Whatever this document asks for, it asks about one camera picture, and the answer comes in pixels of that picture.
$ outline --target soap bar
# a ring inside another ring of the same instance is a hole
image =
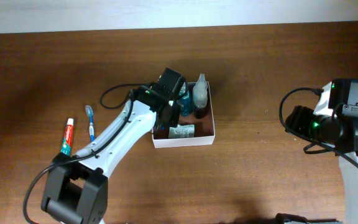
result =
[[[169,128],[168,138],[176,139],[176,138],[193,138],[195,131],[195,125],[179,125],[176,128]]]

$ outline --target wire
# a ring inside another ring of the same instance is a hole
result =
[[[335,108],[334,108],[334,110],[333,110],[333,115],[331,116],[331,120],[332,120],[333,122],[338,121],[338,119],[335,119],[335,114],[336,114],[336,112],[338,111],[339,107],[342,106],[342,105],[344,105],[344,104],[345,104],[345,103],[338,103],[338,105],[335,106]]]
[[[189,87],[188,87],[188,83],[186,81],[186,78],[185,77],[181,77],[181,79],[183,80],[183,82],[185,83],[185,93],[182,94],[181,96],[179,96],[177,98],[177,100],[180,100],[182,99],[186,93],[188,92],[189,90]],[[144,84],[144,83],[127,83],[127,84],[122,84],[122,85],[117,85],[117,86],[114,86],[114,87],[111,87],[110,89],[106,90],[104,93],[102,93],[102,95],[100,96],[100,104],[102,105],[102,107],[106,108],[106,109],[110,109],[110,110],[114,110],[114,109],[118,109],[120,108],[122,105],[124,105],[124,103],[128,100],[128,96],[125,97],[125,99],[118,105],[118,106],[106,106],[104,103],[103,103],[103,98],[104,96],[106,96],[107,93],[109,93],[110,91],[113,91],[117,88],[121,88],[121,87],[125,87],[125,86],[147,86],[147,87],[150,87],[152,85],[154,85],[156,83],[154,82],[151,82],[151,83],[148,83],[148,84]]]
[[[337,151],[334,147],[331,147],[331,146],[329,146],[329,145],[327,145],[327,144],[321,143],[321,142],[316,141],[316,140],[314,140],[314,139],[309,139],[309,138],[307,138],[307,137],[305,137],[305,136],[303,136],[303,135],[301,135],[301,134],[298,134],[298,133],[294,132],[290,127],[288,127],[288,126],[285,124],[284,119],[283,119],[283,104],[284,104],[285,100],[286,100],[292,93],[297,92],[297,91],[303,91],[303,90],[304,90],[304,91],[312,91],[314,94],[316,94],[316,95],[318,95],[318,96],[323,92],[323,91],[320,90],[320,89],[314,89],[314,88],[297,88],[297,89],[294,89],[294,90],[292,90],[291,92],[287,93],[287,94],[284,96],[284,98],[281,100],[280,109],[278,110],[278,117],[280,118],[280,122],[281,122],[282,126],[283,126],[289,133],[295,135],[295,136],[298,137],[298,138],[301,138],[301,139],[303,139],[303,140],[305,140],[305,141],[308,141],[308,142],[310,142],[310,143],[312,143],[312,144],[314,144],[314,145],[320,146],[320,147],[326,149],[327,151],[335,152],[337,155],[341,156],[342,158],[344,158],[345,160],[347,160],[348,162],[350,162],[352,165],[354,165],[356,168],[358,168],[358,163],[357,163],[355,160],[351,159],[351,158],[350,158],[349,156],[347,156],[346,154],[344,154],[344,153],[342,153],[342,152],[340,152],[340,151]]]
[[[78,161],[83,161],[85,159],[89,159],[92,158],[93,156],[98,157],[98,153],[101,152],[104,148],[106,148],[116,137],[117,135],[121,132],[121,130],[124,128],[124,126],[126,125],[126,123],[129,121],[129,117],[132,114],[132,109],[134,107],[134,92],[132,90],[130,90],[129,92],[129,97],[131,98],[131,105],[129,107],[129,111],[127,116],[124,118],[124,122],[121,124],[121,126],[119,127],[119,129],[113,134],[113,136],[111,136],[111,138],[109,140],[106,141],[106,143],[104,143],[99,149],[97,149],[96,151],[93,151],[91,154],[87,155],[87,156],[83,156],[83,157],[72,157],[72,160],[67,161],[67,162],[61,162],[58,164],[52,164],[50,166],[48,166],[47,168],[45,168],[43,171],[41,171],[36,177],[35,179],[31,182],[29,188],[27,189],[27,192],[25,193],[25,197],[24,197],[24,201],[23,201],[23,216],[25,218],[25,220],[30,223],[30,224],[38,224],[34,221],[32,221],[29,217],[29,214],[27,212],[27,202],[29,201],[29,197],[31,194],[32,189],[34,188],[34,186],[36,185],[36,183],[41,179],[42,176],[44,176],[47,172],[53,170],[56,167],[60,167],[60,166],[65,166],[74,162],[78,162]]]
[[[102,107],[106,108],[106,109],[110,109],[110,110],[114,110],[114,109],[118,109],[120,108],[122,105],[124,105],[124,103],[128,100],[128,95],[125,97],[125,99],[118,105],[118,106],[106,106],[103,103],[103,98],[104,96],[109,93],[110,91],[115,90],[116,88],[121,88],[121,87],[125,87],[125,86],[141,86],[141,85],[145,85],[144,83],[128,83],[128,84],[122,84],[122,85],[117,85],[114,87],[111,87],[110,89],[106,90],[104,93],[102,93],[102,95],[100,96],[100,104],[102,105]]]
[[[329,150],[327,149],[320,149],[320,150],[314,150],[314,151],[309,151],[309,149],[311,149],[313,146],[315,146],[315,143],[310,143],[309,145],[305,146],[303,148],[303,152],[305,152],[305,154],[321,154],[321,153],[325,153],[325,152],[329,152]]]

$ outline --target wooden table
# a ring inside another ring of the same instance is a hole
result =
[[[24,223],[25,191],[59,152],[67,118],[75,119],[76,151],[90,141],[85,104],[99,134],[120,112],[102,108],[100,94],[156,80],[165,67],[189,81],[206,74],[215,142],[154,149],[151,135],[142,137],[110,178],[108,223],[218,223],[278,212],[344,220],[337,157],[305,155],[307,143],[279,123],[278,104],[297,87],[358,78],[358,22],[0,35],[0,223]],[[299,93],[285,116],[317,100]],[[56,223],[40,209],[44,184],[35,186],[29,214]]]

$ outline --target white bottle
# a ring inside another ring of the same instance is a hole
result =
[[[194,116],[199,119],[203,118],[208,112],[208,108],[206,107],[208,103],[207,87],[205,75],[200,74],[200,77],[193,88],[193,103],[195,106]]]

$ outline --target toothbrush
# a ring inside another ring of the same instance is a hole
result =
[[[94,140],[94,131],[93,131],[93,111],[90,105],[85,106],[86,115],[89,116],[89,136],[91,136],[91,141]]]

